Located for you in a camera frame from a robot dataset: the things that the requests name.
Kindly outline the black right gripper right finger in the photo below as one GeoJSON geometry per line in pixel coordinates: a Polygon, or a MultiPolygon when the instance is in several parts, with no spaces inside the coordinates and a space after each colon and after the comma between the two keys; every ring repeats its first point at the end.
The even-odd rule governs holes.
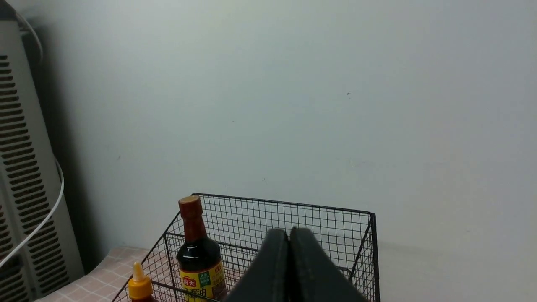
{"type": "Polygon", "coordinates": [[[288,296],[291,302],[366,302],[324,252],[313,232],[294,227],[289,237],[288,296]]]}

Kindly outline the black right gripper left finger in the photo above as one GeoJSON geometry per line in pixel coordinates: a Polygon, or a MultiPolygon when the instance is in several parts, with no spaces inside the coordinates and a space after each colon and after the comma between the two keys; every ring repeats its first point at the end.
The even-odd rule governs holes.
{"type": "Polygon", "coordinates": [[[287,302],[289,240],[282,229],[267,231],[248,270],[226,302],[287,302]]]}

